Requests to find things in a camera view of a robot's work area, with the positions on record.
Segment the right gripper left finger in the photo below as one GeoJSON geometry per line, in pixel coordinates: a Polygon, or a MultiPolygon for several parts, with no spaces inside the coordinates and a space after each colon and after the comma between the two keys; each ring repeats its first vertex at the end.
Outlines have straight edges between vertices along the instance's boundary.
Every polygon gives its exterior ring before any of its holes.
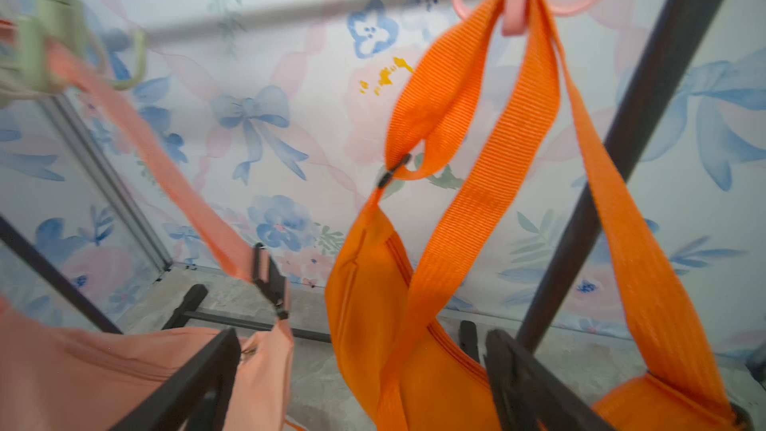
{"type": "Polygon", "coordinates": [[[221,331],[114,430],[221,430],[229,410],[241,345],[221,331]]]}

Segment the orange bag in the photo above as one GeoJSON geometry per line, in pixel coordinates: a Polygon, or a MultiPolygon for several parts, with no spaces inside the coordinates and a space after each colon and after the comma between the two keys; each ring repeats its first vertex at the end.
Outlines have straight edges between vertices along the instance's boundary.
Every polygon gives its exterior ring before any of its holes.
{"type": "Polygon", "coordinates": [[[743,429],[696,310],[570,76],[547,0],[528,0],[530,35],[513,94],[418,265],[411,265],[380,200],[390,182],[424,179],[460,148],[504,1],[485,0],[442,35],[395,107],[387,174],[349,231],[325,289],[346,384],[380,430],[499,428],[486,371],[437,317],[512,205],[568,97],[626,323],[648,368],[600,399],[596,414],[620,430],[743,429]]]}

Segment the pink bag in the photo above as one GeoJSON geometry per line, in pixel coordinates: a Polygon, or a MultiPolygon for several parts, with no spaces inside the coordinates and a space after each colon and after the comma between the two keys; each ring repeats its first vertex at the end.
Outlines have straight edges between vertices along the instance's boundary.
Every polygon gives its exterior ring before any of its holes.
{"type": "MultiPolygon", "coordinates": [[[[221,268],[236,279],[269,289],[284,282],[267,251],[250,247],[191,188],[183,174],[158,144],[150,127],[135,109],[95,72],[56,42],[49,42],[45,59],[66,82],[90,95],[134,142],[166,194],[207,243],[221,268]]],[[[37,325],[1,305],[1,326],[17,331],[33,348],[16,364],[5,364],[1,380],[21,384],[26,370],[37,368],[46,384],[64,384],[76,375],[76,391],[92,394],[96,408],[73,422],[76,430],[102,430],[136,414],[149,397],[166,389],[171,379],[205,347],[221,337],[235,346],[237,368],[223,427],[227,430],[288,430],[286,419],[294,339],[285,308],[287,291],[277,294],[277,320],[271,330],[257,331],[240,340],[234,329],[171,327],[140,333],[170,311],[179,287],[154,285],[138,306],[129,311],[128,334],[95,333],[37,325]]]]}

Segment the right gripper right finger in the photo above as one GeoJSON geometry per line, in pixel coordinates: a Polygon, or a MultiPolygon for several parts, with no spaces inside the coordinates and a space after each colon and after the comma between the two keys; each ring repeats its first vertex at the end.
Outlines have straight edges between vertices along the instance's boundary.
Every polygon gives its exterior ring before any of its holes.
{"type": "Polygon", "coordinates": [[[612,429],[506,331],[489,331],[485,345],[488,379],[502,429],[612,429]]]}

